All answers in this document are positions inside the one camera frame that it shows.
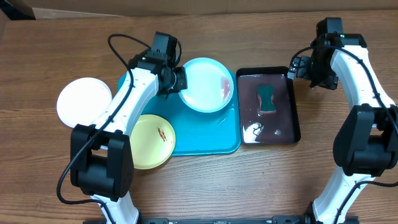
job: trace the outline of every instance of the blue tray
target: blue tray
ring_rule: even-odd
[[[175,131],[175,148],[172,156],[199,156],[232,153],[241,145],[238,88],[236,77],[231,101],[220,111],[201,113],[189,108],[178,94],[156,96],[142,114],[154,114],[166,119]],[[126,74],[118,83],[123,84]]]

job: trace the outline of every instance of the white plate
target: white plate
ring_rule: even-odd
[[[188,88],[179,95],[190,108],[212,113],[231,101],[234,83],[223,64],[211,58],[195,58],[187,62],[184,68]]]
[[[57,101],[61,121],[74,128],[76,124],[90,125],[112,101],[109,87],[96,78],[80,78],[69,83]]]

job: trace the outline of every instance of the food scrap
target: food scrap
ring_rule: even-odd
[[[160,137],[163,139],[163,142],[167,141],[166,135],[164,134],[164,131],[161,130],[160,128],[157,128],[157,131],[159,132]]]
[[[223,97],[223,100],[227,100],[229,94],[231,93],[231,86],[229,84],[229,80],[225,77],[221,79],[221,89],[221,96]]]

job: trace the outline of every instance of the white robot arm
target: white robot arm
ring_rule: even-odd
[[[175,37],[157,32],[151,49],[130,60],[128,67],[133,80],[127,72],[122,87],[103,114],[90,126],[78,124],[72,131],[71,160],[94,133],[99,133],[87,153],[72,165],[70,172],[74,186],[92,199],[105,203],[109,213],[99,204],[106,218],[102,223],[135,224],[139,220],[139,211],[129,193],[134,173],[129,137],[151,98],[187,88],[184,68],[176,67],[179,61],[175,52],[177,44],[180,46]],[[100,131],[126,96],[112,121]],[[91,153],[91,150],[99,148],[107,149],[108,156]]]
[[[345,202],[356,183],[372,181],[385,169],[391,169],[396,164],[396,149],[390,144],[390,139],[370,135],[372,128],[385,131],[383,122],[388,119],[375,97],[368,74],[359,61],[362,60],[368,68],[382,103],[387,108],[394,107],[396,110],[396,107],[377,80],[363,37],[360,34],[344,34],[340,18],[326,18],[319,22],[317,38],[308,49],[314,49],[311,58],[294,58],[294,66],[290,68],[288,76],[311,80],[310,87],[318,85],[331,90],[336,89],[340,79],[350,109],[333,145],[335,171],[322,194],[312,203],[312,222],[344,223],[348,209],[366,186],[361,185]],[[397,137],[391,129],[387,132],[385,136],[391,139]]]
[[[371,72],[373,81],[383,103],[387,107],[395,105],[393,100],[387,96],[386,92],[380,86],[372,66],[370,65],[368,50],[358,45],[346,45],[343,48],[363,60]],[[374,93],[369,84],[369,79],[363,67],[355,59],[342,51],[336,50],[331,58],[330,66],[336,73],[337,77],[341,80],[344,93],[348,100],[349,109],[354,105],[363,105],[365,103],[369,104],[373,108],[380,107],[374,97]],[[326,188],[313,203],[313,212],[316,220],[323,222],[324,224],[332,224],[336,216],[336,211],[340,208],[355,183],[374,179],[375,177],[372,177],[370,174],[353,174],[351,176],[347,176],[342,167],[336,166]],[[338,218],[338,223],[344,223],[348,209],[365,186],[366,184],[362,185],[361,188],[357,189],[350,197],[350,200],[347,202]]]

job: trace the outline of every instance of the wooden table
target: wooden table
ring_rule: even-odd
[[[342,17],[347,33],[369,45],[374,71],[398,101],[398,11],[346,11],[222,16],[119,17],[8,22],[0,45],[0,222],[81,223],[100,219],[97,205],[64,205],[55,194],[69,161],[70,132],[55,110],[62,88],[80,77],[104,80],[116,92],[126,69],[108,48],[113,33],[151,43],[159,30],[182,43],[182,63],[211,57],[236,71],[287,66],[315,37],[326,16]],[[142,46],[115,39],[132,58]],[[132,199],[144,217],[261,218],[301,214],[335,168],[333,140],[348,115],[335,91],[294,83],[302,139],[287,146],[241,146],[230,155],[174,157],[162,169],[136,172]],[[395,182],[398,171],[378,180]],[[351,210],[362,223],[397,223],[398,189],[368,186]],[[63,195],[87,198],[65,181]]]

